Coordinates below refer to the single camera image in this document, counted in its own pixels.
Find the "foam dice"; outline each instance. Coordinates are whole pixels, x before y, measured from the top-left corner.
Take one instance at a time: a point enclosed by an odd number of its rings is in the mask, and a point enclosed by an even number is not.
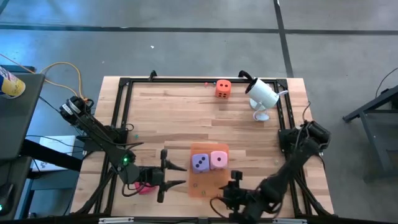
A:
[[[195,174],[208,172],[210,170],[210,160],[208,154],[195,154],[192,156],[192,170]]]
[[[216,83],[216,97],[227,99],[231,94],[231,82],[228,80],[218,80]]]
[[[213,151],[210,153],[210,169],[226,169],[228,166],[228,155],[223,151]]]

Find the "purple dice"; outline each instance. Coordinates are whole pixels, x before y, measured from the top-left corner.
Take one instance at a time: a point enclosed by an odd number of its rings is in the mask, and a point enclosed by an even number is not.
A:
[[[195,174],[208,172],[210,170],[210,160],[208,154],[195,154],[192,156],[192,170]]]

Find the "orange plate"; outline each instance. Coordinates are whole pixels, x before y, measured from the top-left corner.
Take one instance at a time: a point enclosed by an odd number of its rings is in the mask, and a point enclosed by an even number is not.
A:
[[[227,144],[215,143],[192,143],[190,157],[190,172],[188,194],[190,197],[215,197],[222,195],[223,191],[219,188],[227,185],[229,181],[229,170],[211,170],[209,172],[194,174],[192,171],[192,156],[194,154],[206,153],[209,155],[213,151],[223,151],[229,157],[229,147]]]

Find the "wooden tabletop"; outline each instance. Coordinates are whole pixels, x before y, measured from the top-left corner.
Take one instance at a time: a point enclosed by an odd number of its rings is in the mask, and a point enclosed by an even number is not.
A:
[[[95,117],[104,125],[110,124],[120,77],[104,77]],[[290,100],[296,125],[302,123],[302,112],[308,104],[303,79],[288,78]],[[135,147],[136,164],[159,166],[160,150],[169,150],[168,159],[178,166],[190,168],[190,145],[193,142],[218,142],[229,146],[228,169],[243,172],[241,187],[254,189],[260,181],[275,173],[285,159],[280,152],[277,138],[279,120],[276,108],[268,110],[271,117],[266,122],[254,121],[249,98],[244,94],[247,84],[234,83],[227,100],[215,98],[215,86],[209,83],[135,83],[132,89],[127,123],[135,129],[127,142],[142,141]],[[118,124],[124,107],[124,97]],[[305,118],[311,120],[311,111]],[[83,161],[78,179],[72,212],[88,200],[97,187],[103,165],[103,152],[94,152]],[[324,206],[333,213],[325,172],[319,158],[312,157],[304,166],[308,188]],[[167,180],[188,180],[188,172],[169,170]],[[157,193],[123,197],[120,178],[116,184],[113,216],[138,217],[217,217],[209,206],[209,198],[190,198],[189,182],[171,188],[165,193],[164,203],[157,203]],[[304,211],[299,187],[298,200]],[[108,189],[104,191],[104,209]],[[224,215],[227,211],[221,202],[214,202]],[[288,190],[280,217],[293,217],[290,191]]]

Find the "concrete floor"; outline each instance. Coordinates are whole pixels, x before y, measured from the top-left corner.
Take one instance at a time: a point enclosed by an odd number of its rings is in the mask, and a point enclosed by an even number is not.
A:
[[[286,29],[397,30],[393,0],[280,0]],[[277,29],[272,0],[61,1],[10,0],[0,24]],[[326,176],[341,217],[396,222],[397,182],[365,184],[374,164],[359,120],[341,117],[374,98],[381,79],[398,67],[395,35],[287,35],[294,77],[302,77],[313,117],[333,135],[325,151]],[[83,74],[84,95],[97,100],[105,75],[286,77],[279,34],[184,32],[65,32],[0,30],[0,52],[39,69],[58,61]],[[0,58],[0,63],[9,63]],[[49,79],[77,89],[75,71],[59,66]],[[391,75],[382,86],[397,85]],[[68,90],[45,85],[42,96],[61,105]],[[38,103],[30,134],[75,134],[51,108]],[[37,194],[31,211],[63,213],[68,200]],[[51,208],[42,208],[51,198]]]

